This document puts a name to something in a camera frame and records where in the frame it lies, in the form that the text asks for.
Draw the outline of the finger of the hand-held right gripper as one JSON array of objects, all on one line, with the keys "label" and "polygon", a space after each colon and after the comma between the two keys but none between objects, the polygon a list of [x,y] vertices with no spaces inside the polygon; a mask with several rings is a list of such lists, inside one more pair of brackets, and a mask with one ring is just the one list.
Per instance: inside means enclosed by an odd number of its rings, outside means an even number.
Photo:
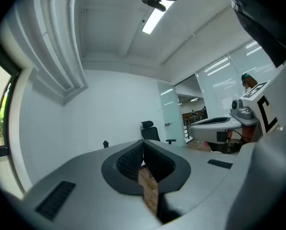
[{"label": "finger of the hand-held right gripper", "polygon": [[194,124],[189,127],[188,134],[198,140],[211,143],[228,143],[228,130],[242,131],[242,124],[239,121],[229,121],[215,124]]},{"label": "finger of the hand-held right gripper", "polygon": [[199,124],[221,124],[221,123],[233,123],[238,121],[234,117],[215,117],[215,118],[207,118],[199,122]]}]

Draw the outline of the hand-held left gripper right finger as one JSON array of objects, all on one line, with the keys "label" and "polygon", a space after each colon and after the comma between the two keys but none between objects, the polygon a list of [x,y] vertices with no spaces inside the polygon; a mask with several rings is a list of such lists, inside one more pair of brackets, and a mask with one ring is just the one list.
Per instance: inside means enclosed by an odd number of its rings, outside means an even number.
[{"label": "hand-held left gripper right finger", "polygon": [[224,179],[236,156],[145,140],[143,159],[158,183],[156,216],[165,224],[207,198]]}]

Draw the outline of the person's black shirt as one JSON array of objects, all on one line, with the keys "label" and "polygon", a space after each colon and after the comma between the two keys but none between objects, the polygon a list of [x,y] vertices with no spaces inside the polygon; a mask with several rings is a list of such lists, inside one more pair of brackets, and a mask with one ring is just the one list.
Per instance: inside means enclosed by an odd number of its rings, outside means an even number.
[{"label": "person's black shirt", "polygon": [[275,67],[286,61],[286,0],[230,0],[244,30]]}]

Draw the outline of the black office chair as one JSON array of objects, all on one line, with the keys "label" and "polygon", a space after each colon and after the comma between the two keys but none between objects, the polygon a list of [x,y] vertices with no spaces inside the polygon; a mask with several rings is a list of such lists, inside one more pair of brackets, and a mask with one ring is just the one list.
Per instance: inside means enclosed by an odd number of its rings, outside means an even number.
[{"label": "black office chair", "polygon": [[143,126],[143,129],[141,130],[143,139],[161,141],[158,130],[154,127],[154,123],[152,121],[143,121],[141,124]]}]

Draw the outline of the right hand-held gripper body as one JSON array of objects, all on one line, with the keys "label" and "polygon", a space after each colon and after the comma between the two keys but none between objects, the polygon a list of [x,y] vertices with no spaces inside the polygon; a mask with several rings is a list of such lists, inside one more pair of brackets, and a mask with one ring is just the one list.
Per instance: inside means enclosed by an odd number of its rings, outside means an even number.
[{"label": "right hand-held gripper body", "polygon": [[258,141],[263,135],[279,127],[271,104],[265,96],[269,85],[269,81],[261,82],[232,102],[230,115],[242,124],[242,128],[255,127],[252,142]]}]

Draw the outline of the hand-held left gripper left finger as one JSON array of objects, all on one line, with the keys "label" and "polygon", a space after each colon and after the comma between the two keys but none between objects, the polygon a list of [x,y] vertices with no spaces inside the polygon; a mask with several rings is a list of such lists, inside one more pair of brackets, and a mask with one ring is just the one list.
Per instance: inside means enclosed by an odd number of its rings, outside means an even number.
[{"label": "hand-held left gripper left finger", "polygon": [[107,157],[134,142],[79,155],[34,185],[23,199],[35,211],[62,181],[75,183],[51,226],[59,229],[155,229],[160,220],[146,206],[142,196],[123,195],[103,178],[101,165]]}]

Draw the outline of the frosted glass door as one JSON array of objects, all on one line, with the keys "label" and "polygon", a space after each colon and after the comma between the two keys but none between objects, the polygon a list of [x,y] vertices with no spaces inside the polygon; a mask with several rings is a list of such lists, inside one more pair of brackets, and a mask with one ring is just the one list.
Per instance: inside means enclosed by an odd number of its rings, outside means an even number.
[{"label": "frosted glass door", "polygon": [[185,148],[185,131],[176,89],[173,85],[161,81],[157,84],[164,123],[172,123],[168,127],[164,125],[167,139],[175,139],[176,141],[172,142],[173,145]]}]

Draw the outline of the long ceiling light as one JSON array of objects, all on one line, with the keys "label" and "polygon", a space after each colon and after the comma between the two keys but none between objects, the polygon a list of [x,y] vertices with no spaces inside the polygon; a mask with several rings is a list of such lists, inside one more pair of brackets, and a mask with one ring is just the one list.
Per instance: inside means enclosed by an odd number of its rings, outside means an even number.
[{"label": "long ceiling light", "polygon": [[[174,3],[174,1],[161,0],[160,4],[164,5],[166,11],[170,8],[170,6]],[[166,11],[160,11],[159,9],[154,9],[144,24],[142,31],[146,34],[151,34],[156,25],[159,23],[163,15]]]}]

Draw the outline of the glass wall with blinds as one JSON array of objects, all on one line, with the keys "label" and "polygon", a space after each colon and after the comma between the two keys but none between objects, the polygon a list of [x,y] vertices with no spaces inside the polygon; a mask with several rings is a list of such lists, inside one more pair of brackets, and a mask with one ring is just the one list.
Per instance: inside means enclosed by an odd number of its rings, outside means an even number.
[{"label": "glass wall with blinds", "polygon": [[279,70],[254,40],[207,65],[196,73],[207,116],[229,116],[232,101],[246,93],[242,75],[249,74],[260,83],[274,79]]}]

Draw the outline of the person's right hand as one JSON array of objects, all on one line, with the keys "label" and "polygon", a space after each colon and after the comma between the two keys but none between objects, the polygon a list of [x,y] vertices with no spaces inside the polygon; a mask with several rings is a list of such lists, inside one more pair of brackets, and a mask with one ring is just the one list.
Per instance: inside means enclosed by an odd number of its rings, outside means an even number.
[{"label": "person's right hand", "polygon": [[205,147],[208,146],[211,152],[220,152],[224,154],[239,153],[244,144],[252,142],[254,131],[254,126],[244,126],[242,129],[238,130],[226,130],[224,132],[227,137],[225,143],[218,144],[205,141],[203,144]]}]

